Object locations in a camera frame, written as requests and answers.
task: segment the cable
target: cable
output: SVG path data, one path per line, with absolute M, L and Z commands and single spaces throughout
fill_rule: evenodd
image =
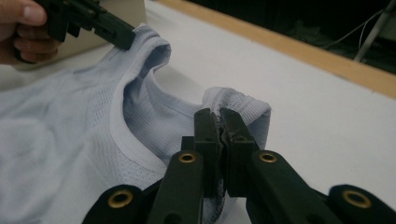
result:
M 371 16 L 367 21 L 364 21 L 362 24 L 360 24 L 359 26 L 357 26 L 355 29 L 353 29 L 351 32 L 347 33 L 346 35 L 344 35 L 343 37 L 339 38 L 338 40 L 322 46 L 321 48 L 323 49 L 328 49 L 329 47 L 336 45 L 338 43 L 340 43 L 341 41 L 343 41 L 345 38 L 347 38 L 348 36 L 352 35 L 353 33 L 355 33 L 357 30 L 359 30 L 363 25 L 365 26 L 365 24 L 367 24 L 367 22 L 371 21 L 373 18 L 375 18 L 377 15 L 381 14 L 384 11 L 384 9 L 381 9 L 379 11 L 377 11 L 373 16 Z
M 364 23 L 363 29 L 361 30 L 361 37 L 359 38 L 359 46 L 358 49 L 361 49 L 361 40 L 363 38 L 364 29 L 366 28 L 368 21 Z

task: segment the brass ring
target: brass ring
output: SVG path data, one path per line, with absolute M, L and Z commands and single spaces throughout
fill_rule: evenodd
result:
M 178 159 L 184 163 L 190 163 L 197 159 L 197 157 L 192 153 L 182 153 L 178 156 Z
M 122 208 L 128 205 L 134 199 L 134 195 L 128 189 L 120 189 L 114 192 L 108 198 L 108 206 L 112 208 Z
M 353 204 L 359 208 L 369 208 L 372 206 L 370 199 L 367 198 L 366 195 L 356 190 L 351 190 L 351 189 L 344 190 L 343 197 L 348 203 Z M 361 199 L 361 201 L 357 201 L 353 197 L 358 197 L 359 199 Z
M 269 152 L 263 152 L 262 154 L 260 154 L 260 160 L 264 161 L 264 162 L 276 162 L 277 161 L 277 157 Z

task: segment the table surface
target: table surface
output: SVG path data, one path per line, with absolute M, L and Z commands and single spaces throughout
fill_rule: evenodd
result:
M 392 98 L 396 89 L 379 91 L 379 84 L 364 84 L 370 79 L 382 84 L 387 80 L 389 87 L 395 83 L 390 74 L 345 63 L 324 51 L 319 51 L 320 57 L 313 56 L 317 63 L 311 63 L 304 59 L 309 50 L 301 52 L 304 56 L 300 58 L 297 49 L 290 49 L 294 54 L 276 49 L 183 9 L 187 6 L 204 17 L 213 14 L 230 19 L 194 4 L 171 0 L 145 4 L 148 25 L 168 40 L 173 50 L 171 62 L 157 74 L 165 90 L 199 104 L 207 88 L 231 87 L 269 103 L 273 112 L 266 148 L 283 155 L 308 185 L 326 194 L 334 185 L 359 186 L 396 208 L 396 100 Z M 227 26 L 243 29 L 246 25 L 230 20 L 236 23 Z M 264 39 L 277 38 L 269 42 L 301 44 L 252 27 L 258 35 L 268 33 Z M 310 49 L 306 45 L 299 48 Z M 27 85 L 61 69 L 97 63 L 110 49 L 106 45 L 33 71 L 0 65 L 0 90 Z M 331 71 L 331 67 L 344 67 L 346 75 Z M 354 71 L 368 71 L 362 75 L 367 80 L 352 80 L 358 77 Z M 243 202 L 238 201 L 227 223 L 248 223 Z

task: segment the finger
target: finger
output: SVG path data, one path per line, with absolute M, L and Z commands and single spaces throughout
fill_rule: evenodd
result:
M 24 39 L 50 39 L 47 25 L 38 27 L 19 25 L 17 28 L 17 34 L 19 37 Z
M 43 54 L 21 52 L 21 57 L 27 62 L 43 63 L 53 59 L 57 54 L 58 54 L 58 50 L 56 49 L 53 52 L 43 53 Z
M 46 11 L 33 0 L 0 0 L 0 22 L 43 25 Z
M 61 42 L 53 38 L 42 40 L 28 40 L 23 38 L 16 38 L 14 46 L 22 52 L 29 52 L 35 54 L 51 53 L 55 51 Z

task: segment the human hand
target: human hand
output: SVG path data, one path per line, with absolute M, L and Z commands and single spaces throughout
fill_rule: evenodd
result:
M 33 0 L 0 0 L 0 63 L 19 63 L 15 49 L 28 62 L 55 57 L 61 42 L 47 35 L 46 21 L 44 8 Z

